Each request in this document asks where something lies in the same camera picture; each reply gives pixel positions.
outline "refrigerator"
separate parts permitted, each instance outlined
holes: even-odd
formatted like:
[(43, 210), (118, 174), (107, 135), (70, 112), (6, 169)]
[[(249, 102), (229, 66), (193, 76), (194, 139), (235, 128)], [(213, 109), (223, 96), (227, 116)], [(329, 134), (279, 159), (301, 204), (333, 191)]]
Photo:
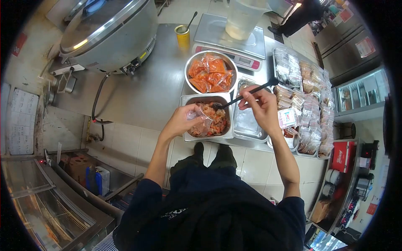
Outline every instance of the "refrigerator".
[(332, 86), (343, 84), (381, 65), (374, 40), (352, 4), (343, 5), (343, 10), (315, 39)]
[(384, 66), (333, 87), (334, 121), (355, 122), (383, 116), (385, 98), (390, 90)]

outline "glass door refrigerator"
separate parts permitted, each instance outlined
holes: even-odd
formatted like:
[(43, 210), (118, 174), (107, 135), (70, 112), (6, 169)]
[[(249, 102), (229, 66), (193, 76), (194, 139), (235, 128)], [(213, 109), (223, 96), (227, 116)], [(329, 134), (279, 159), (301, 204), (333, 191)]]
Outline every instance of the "glass door refrigerator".
[(332, 88), (335, 122), (354, 122), (383, 115), (388, 79), (383, 66)]

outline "black hose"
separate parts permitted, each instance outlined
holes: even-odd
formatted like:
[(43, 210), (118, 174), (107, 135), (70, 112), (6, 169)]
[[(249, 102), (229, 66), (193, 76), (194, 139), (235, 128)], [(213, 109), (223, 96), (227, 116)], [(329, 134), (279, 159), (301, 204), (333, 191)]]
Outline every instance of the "black hose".
[(102, 124), (102, 138), (99, 139), (99, 141), (103, 141), (105, 139), (105, 128), (103, 127)]
[(101, 93), (103, 84), (105, 83), (106, 79), (110, 76), (109, 73), (106, 73), (105, 76), (103, 77), (102, 81), (100, 82), (99, 88), (98, 88), (98, 92), (96, 93), (96, 97), (94, 100), (94, 105), (92, 106), (92, 122), (95, 124), (110, 124), (113, 123), (113, 121), (99, 121), (95, 118), (95, 108), (96, 108), (96, 104), (98, 103), (98, 99), (99, 99), (99, 95)]

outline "digital scale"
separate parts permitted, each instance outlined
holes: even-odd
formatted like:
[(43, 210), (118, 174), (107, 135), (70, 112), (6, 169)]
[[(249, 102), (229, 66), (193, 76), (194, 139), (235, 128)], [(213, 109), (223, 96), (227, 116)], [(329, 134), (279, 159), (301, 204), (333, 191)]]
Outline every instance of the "digital scale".
[(204, 13), (194, 35), (193, 53), (214, 50), (226, 54), (241, 68), (259, 71), (265, 60), (264, 30), (255, 27), (247, 40), (225, 31), (226, 17)]

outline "tiled floor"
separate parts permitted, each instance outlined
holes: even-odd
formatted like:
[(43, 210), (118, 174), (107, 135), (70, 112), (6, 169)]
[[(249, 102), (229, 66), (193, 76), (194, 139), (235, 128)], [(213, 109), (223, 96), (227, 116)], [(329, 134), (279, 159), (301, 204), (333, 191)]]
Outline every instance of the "tiled floor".
[[(198, 11), (198, 16), (193, 24), (198, 24), (202, 13), (208, 12), (221, 16), (227, 16), (227, 9), (222, 2), (210, 0), (172, 0), (171, 5), (162, 10), (158, 17), (159, 23), (188, 23), (193, 13)], [(258, 26), (264, 29), (264, 34), (273, 38), (273, 34), (267, 29), (271, 21), (279, 23), (281, 18), (274, 15), (263, 15)], [(285, 45), (297, 50), (316, 62), (314, 50), (311, 46), (314, 36), (309, 26), (303, 27), (289, 38), (284, 37)], [(90, 133), (101, 135), (101, 127), (91, 123)], [(145, 173), (155, 149), (159, 132), (128, 126), (124, 124), (105, 125), (105, 140), (99, 143), (87, 144), (89, 154), (103, 162), (121, 169), (131, 175)], [(193, 153), (195, 143), (185, 143), (182, 137), (176, 137), (170, 144), (168, 160), (166, 162), (166, 178), (164, 186), (169, 188), (170, 167), (178, 160)], [(209, 166), (216, 156), (218, 144), (204, 142), (204, 164)], [(238, 168), (236, 173), (250, 186), (267, 198), (274, 197), (281, 200), (283, 196), (283, 184), (279, 176), (278, 168), (273, 153), (232, 147), (233, 155)], [(296, 157), (300, 170), (301, 197), (306, 204), (306, 211), (311, 210), (312, 202), (320, 188), (320, 181), (324, 171), (323, 160)]]

